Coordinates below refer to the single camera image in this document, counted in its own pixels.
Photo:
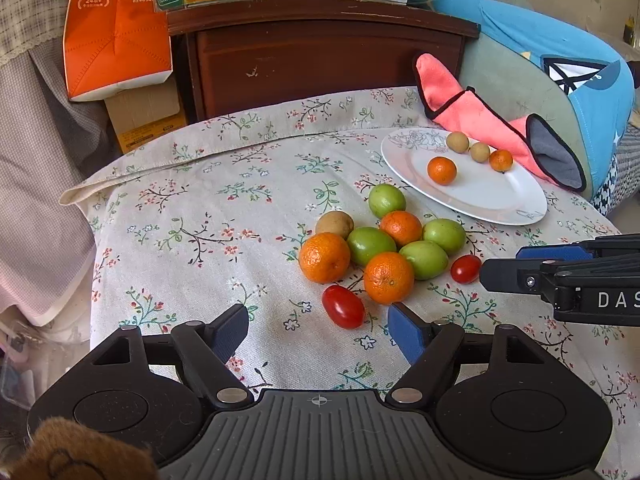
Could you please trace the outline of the green jujube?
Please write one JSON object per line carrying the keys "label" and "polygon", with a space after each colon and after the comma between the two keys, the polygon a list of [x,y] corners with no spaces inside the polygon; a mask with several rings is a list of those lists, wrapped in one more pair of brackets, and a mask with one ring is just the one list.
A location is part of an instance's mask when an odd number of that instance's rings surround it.
{"label": "green jujube", "polygon": [[437,278],[448,269],[449,257],[437,244],[429,240],[416,240],[399,251],[412,265],[418,281]]}
{"label": "green jujube", "polygon": [[457,221],[450,219],[434,219],[423,226],[423,238],[442,248],[450,257],[464,247],[465,230]]}
{"label": "green jujube", "polygon": [[352,254],[352,262],[357,266],[366,266],[369,261],[382,252],[396,252],[395,241],[384,231],[373,226],[360,226],[347,237]]}
{"label": "green jujube", "polygon": [[406,199],[396,186],[382,183],[371,188],[368,196],[368,205],[376,218],[382,219],[393,211],[405,210]]}

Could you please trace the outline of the cherry tomato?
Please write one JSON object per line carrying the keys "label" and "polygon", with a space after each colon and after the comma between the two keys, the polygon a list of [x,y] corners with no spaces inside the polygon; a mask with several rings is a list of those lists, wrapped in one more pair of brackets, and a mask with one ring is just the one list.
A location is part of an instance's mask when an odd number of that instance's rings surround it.
{"label": "cherry tomato", "polygon": [[461,256],[451,265],[450,276],[459,284],[469,284],[478,279],[481,267],[482,260],[477,256]]}
{"label": "cherry tomato", "polygon": [[366,309],[362,300],[351,290],[331,285],[322,292],[321,300],[326,314],[337,326],[354,330],[362,325]]}

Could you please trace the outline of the small tangerine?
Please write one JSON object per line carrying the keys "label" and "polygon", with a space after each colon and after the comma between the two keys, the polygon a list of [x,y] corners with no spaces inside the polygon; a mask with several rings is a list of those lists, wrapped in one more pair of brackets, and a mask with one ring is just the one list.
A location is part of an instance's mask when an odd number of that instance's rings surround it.
{"label": "small tangerine", "polygon": [[497,172],[504,174],[513,166],[513,156],[507,150],[495,150],[489,156],[489,165]]}

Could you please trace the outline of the green jujube top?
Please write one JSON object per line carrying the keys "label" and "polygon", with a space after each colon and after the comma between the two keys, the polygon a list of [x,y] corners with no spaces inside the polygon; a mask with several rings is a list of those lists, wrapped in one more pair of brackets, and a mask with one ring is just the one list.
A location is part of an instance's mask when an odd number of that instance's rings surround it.
{"label": "green jujube top", "polygon": [[368,205],[376,218],[382,219],[393,211],[405,210],[406,199],[396,186],[382,183],[371,188],[368,196]]}

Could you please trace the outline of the brown longan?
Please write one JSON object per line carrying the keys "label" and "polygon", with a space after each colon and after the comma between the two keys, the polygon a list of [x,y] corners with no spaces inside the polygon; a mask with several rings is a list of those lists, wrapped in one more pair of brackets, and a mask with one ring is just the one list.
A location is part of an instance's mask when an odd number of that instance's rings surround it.
{"label": "brown longan", "polygon": [[482,142],[476,142],[470,147],[470,155],[474,162],[478,162],[479,164],[484,164],[487,162],[491,154],[490,147]]}
{"label": "brown longan", "polygon": [[448,134],[446,144],[451,151],[463,154],[469,149],[470,140],[465,133],[454,131]]}
{"label": "brown longan", "polygon": [[322,214],[316,223],[314,232],[316,234],[333,233],[346,240],[353,229],[354,220],[352,217],[344,211],[334,210]]}

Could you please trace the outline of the houndstooth sofa cushion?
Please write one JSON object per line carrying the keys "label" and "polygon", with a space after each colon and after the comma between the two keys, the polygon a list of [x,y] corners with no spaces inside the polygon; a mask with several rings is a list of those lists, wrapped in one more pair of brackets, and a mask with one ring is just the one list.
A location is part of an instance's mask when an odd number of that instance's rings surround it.
{"label": "houndstooth sofa cushion", "polygon": [[590,200],[600,214],[606,216],[624,200],[639,192],[639,148],[639,129],[628,122],[624,135],[616,145],[608,173]]}

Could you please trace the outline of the white floral plate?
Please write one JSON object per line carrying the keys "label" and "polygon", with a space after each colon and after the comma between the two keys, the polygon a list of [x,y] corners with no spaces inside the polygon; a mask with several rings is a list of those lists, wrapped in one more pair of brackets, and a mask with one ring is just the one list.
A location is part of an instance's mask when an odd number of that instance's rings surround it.
{"label": "white floral plate", "polygon": [[[517,162],[506,172],[493,170],[488,162],[474,162],[468,154],[451,151],[447,136],[436,128],[396,129],[382,140],[381,154],[410,188],[460,214],[503,226],[530,226],[544,218],[546,196],[529,171]],[[456,166],[449,184],[434,181],[427,172],[428,163],[437,157]]]}

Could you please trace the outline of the floral tablecloth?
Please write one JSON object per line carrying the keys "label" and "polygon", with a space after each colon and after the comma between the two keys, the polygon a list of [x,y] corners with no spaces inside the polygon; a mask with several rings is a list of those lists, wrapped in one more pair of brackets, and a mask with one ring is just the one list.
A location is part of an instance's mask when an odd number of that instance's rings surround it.
{"label": "floral tablecloth", "polygon": [[137,148],[62,195],[96,242],[91,340],[208,322],[234,304],[248,334],[227,361],[252,393],[390,391],[406,369],[367,258],[406,284],[421,318],[490,333],[518,326],[610,409],[599,474],[639,474],[639,333],[557,321],[535,296],[488,292],[491,258],[612,235],[582,196],[551,183],[515,208],[516,225],[429,200],[386,165],[382,143],[451,152],[410,88],[317,96],[200,122]]}

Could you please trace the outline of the pink grey cloth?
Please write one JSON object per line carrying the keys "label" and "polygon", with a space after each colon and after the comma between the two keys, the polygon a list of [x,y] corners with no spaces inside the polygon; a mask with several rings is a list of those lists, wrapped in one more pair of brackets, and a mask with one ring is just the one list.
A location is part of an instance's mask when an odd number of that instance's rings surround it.
{"label": "pink grey cloth", "polygon": [[463,88],[448,68],[429,53],[414,62],[426,117],[442,128],[461,131],[475,141],[507,150],[537,177],[574,192],[585,191],[582,164],[570,146],[538,114],[508,122],[472,87]]}

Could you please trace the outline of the brown plush toy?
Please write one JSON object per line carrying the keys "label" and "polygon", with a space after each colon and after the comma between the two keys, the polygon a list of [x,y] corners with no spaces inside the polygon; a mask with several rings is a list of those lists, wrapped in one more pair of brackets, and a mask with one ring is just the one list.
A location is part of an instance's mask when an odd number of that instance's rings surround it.
{"label": "brown plush toy", "polygon": [[63,417],[40,424],[10,479],[158,479],[147,448],[100,434]]}

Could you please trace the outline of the blue green cushion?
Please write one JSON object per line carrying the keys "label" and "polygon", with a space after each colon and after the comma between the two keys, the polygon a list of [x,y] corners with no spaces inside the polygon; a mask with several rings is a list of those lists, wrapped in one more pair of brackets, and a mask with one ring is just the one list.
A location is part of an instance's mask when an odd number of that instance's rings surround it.
{"label": "blue green cushion", "polygon": [[538,114],[582,164],[592,200],[634,106],[634,78],[606,42],[573,25],[496,0],[430,0],[438,13],[477,24],[459,81],[500,116]]}

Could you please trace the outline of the brown cardboard box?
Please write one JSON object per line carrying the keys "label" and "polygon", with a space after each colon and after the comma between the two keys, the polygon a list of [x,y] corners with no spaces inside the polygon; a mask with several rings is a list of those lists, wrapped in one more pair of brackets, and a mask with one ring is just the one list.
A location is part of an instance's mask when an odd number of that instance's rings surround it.
{"label": "brown cardboard box", "polygon": [[186,125],[174,76],[162,84],[119,92],[105,105],[124,154]]}

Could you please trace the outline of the checkered fabric cover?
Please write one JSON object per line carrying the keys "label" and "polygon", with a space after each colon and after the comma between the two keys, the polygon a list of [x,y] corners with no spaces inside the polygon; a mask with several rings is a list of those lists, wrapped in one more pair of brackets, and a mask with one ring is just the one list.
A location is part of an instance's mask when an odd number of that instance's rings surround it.
{"label": "checkered fabric cover", "polygon": [[98,102],[67,97],[68,0],[1,0],[1,318],[56,342],[90,335],[96,245],[84,215],[58,201],[108,164]]}

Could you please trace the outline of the dark wooden cabinet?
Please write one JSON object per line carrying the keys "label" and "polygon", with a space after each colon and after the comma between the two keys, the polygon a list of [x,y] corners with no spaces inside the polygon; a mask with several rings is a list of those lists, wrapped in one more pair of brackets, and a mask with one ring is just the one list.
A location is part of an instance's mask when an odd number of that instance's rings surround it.
{"label": "dark wooden cabinet", "polygon": [[414,84],[431,53],[458,74],[477,24],[373,0],[222,0],[167,14],[191,119],[349,90]]}

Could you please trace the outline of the orange paper bag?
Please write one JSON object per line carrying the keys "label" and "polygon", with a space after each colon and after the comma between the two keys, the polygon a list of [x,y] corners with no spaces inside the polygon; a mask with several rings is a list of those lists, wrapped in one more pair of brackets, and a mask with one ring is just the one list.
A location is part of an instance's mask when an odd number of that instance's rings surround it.
{"label": "orange paper bag", "polygon": [[172,72],[166,14],[154,0],[70,0],[63,62],[74,102],[162,84]]}

